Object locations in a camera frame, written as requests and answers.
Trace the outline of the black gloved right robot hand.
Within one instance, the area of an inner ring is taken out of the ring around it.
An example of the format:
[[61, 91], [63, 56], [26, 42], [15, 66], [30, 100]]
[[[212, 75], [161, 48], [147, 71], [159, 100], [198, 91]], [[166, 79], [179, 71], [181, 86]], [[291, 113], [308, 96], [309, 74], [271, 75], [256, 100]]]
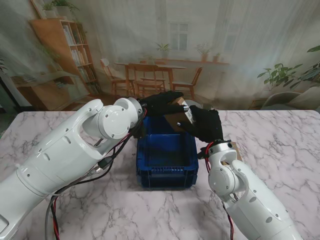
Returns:
[[190, 110], [194, 122], [181, 121], [177, 125], [202, 142], [211, 143], [223, 141], [223, 129], [219, 112], [215, 109], [207, 110], [191, 105]]

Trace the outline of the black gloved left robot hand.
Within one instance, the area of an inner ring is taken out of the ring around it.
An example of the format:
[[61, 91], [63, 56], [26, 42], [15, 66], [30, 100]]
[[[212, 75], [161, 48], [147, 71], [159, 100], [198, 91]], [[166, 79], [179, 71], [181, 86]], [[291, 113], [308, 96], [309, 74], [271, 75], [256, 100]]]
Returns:
[[139, 99], [141, 107], [146, 109], [147, 117], [158, 117], [177, 113], [185, 113], [189, 110], [186, 105], [173, 105], [172, 102], [181, 98], [182, 92], [166, 91]]

